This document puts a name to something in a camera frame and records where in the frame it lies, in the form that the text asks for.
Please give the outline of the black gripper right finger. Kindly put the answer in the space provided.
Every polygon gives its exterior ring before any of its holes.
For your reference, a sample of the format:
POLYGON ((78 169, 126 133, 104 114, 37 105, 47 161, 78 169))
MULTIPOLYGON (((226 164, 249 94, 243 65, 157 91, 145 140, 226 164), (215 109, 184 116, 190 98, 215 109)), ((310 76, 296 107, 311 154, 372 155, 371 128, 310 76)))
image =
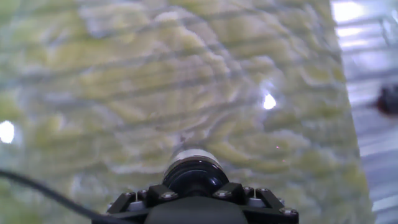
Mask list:
POLYGON ((213 194, 213 198, 238 204, 246 217, 298 217, 299 212, 286 207, 269 189, 243 187, 228 183, 213 194))

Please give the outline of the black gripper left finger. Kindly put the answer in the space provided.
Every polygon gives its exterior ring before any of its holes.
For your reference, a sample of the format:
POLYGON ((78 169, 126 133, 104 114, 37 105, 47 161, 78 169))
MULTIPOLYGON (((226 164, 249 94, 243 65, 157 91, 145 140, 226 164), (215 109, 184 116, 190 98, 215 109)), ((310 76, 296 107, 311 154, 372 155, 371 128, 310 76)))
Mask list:
POLYGON ((113 203, 108 205, 108 214, 134 212, 171 202, 179 198, 178 193, 165 185, 153 185, 138 192, 124 192, 113 203))

